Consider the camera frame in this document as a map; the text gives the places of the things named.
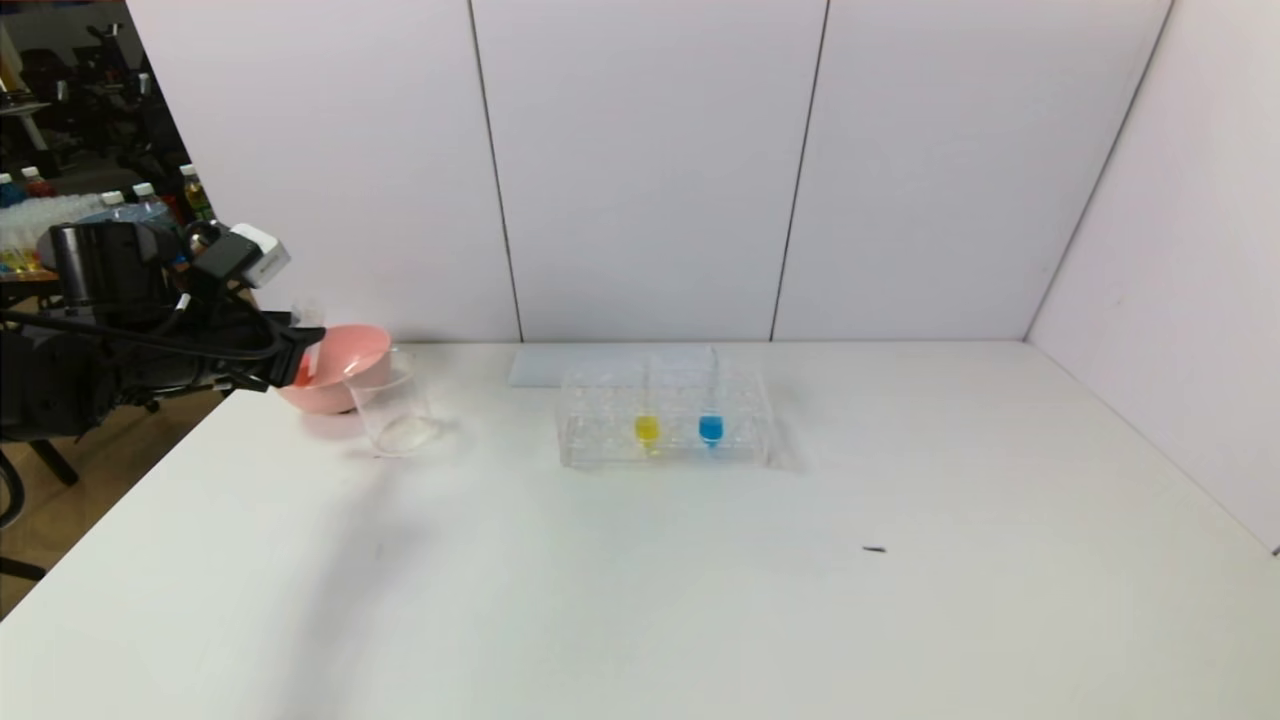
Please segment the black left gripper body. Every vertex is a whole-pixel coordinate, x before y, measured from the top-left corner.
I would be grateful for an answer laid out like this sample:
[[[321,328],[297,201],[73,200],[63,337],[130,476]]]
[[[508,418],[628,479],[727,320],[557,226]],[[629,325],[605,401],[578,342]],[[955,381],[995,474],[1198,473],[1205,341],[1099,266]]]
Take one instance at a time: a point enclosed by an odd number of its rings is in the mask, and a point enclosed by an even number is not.
[[[298,379],[310,348],[310,328],[294,325],[288,313],[252,310],[216,329],[212,341],[228,351],[264,352],[250,360],[216,360],[219,388],[265,392],[292,386]]]

